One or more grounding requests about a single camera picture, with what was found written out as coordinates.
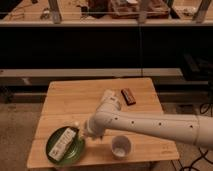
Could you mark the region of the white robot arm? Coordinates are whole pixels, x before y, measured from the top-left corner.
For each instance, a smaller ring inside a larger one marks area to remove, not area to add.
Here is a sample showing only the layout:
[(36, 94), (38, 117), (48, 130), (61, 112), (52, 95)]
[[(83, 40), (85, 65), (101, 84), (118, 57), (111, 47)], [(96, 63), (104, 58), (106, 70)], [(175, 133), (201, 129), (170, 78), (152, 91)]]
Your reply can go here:
[(192, 144), (213, 150), (213, 117), (122, 112), (117, 98), (102, 100), (85, 124), (83, 135), (97, 139), (121, 130)]

